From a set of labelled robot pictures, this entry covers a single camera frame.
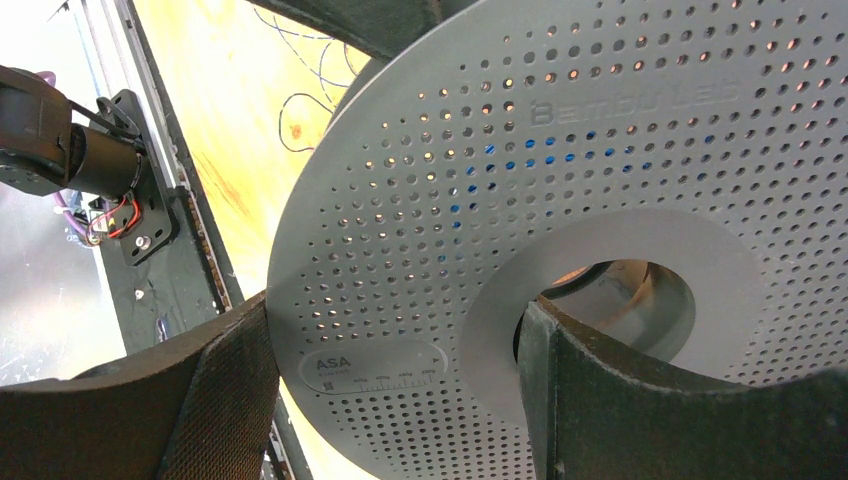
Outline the dark grey filament spool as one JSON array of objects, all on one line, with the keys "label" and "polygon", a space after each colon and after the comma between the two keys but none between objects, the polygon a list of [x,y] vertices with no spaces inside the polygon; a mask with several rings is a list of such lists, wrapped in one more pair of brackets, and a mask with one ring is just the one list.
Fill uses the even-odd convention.
[{"label": "dark grey filament spool", "polygon": [[514,338],[555,284],[745,385],[847,362],[843,1],[479,1],[336,116],[267,305],[297,408],[383,479],[530,479]]}]

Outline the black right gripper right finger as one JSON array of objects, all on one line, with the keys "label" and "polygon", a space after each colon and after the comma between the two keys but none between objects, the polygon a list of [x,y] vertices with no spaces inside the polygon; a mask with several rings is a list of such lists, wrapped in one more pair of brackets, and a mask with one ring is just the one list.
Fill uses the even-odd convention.
[{"label": "black right gripper right finger", "polygon": [[640,353],[544,298],[523,314],[521,403],[540,479],[843,479],[847,372],[751,388]]}]

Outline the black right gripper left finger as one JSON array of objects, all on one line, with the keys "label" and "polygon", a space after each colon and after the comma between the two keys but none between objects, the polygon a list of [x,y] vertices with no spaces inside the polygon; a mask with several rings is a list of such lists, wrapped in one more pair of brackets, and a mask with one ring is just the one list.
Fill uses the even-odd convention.
[{"label": "black right gripper left finger", "polygon": [[266,299],[69,379],[1,390],[5,479],[257,479],[279,372]]}]

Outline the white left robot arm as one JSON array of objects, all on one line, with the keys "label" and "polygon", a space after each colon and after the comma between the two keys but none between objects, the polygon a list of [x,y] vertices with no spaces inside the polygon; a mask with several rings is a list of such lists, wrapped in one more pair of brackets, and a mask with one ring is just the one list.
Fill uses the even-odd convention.
[{"label": "white left robot arm", "polygon": [[72,189],[118,199],[142,172],[138,124],[115,102],[93,112],[41,76],[1,68],[1,182],[36,196]]}]

